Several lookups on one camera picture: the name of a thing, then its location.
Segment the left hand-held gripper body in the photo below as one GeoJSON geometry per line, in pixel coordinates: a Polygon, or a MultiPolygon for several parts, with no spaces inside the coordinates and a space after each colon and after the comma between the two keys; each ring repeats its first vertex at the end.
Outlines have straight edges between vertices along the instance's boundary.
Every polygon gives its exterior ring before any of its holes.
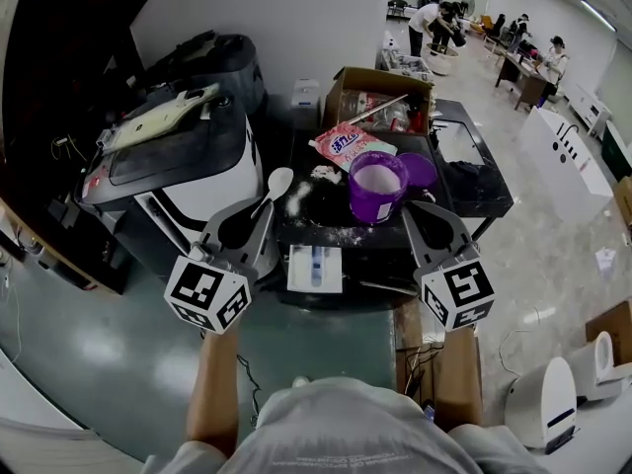
{"type": "Polygon", "coordinates": [[[216,212],[172,269],[164,299],[176,316],[224,334],[276,269],[275,220],[270,200],[240,200],[216,212]]]}

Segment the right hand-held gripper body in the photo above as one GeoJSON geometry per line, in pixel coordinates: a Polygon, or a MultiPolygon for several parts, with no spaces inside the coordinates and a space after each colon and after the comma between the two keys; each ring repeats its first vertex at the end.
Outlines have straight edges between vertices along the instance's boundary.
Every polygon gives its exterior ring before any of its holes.
{"type": "Polygon", "coordinates": [[[438,323],[451,332],[485,319],[495,291],[461,218],[433,203],[411,200],[401,214],[417,264],[413,278],[420,299],[438,323]]]}

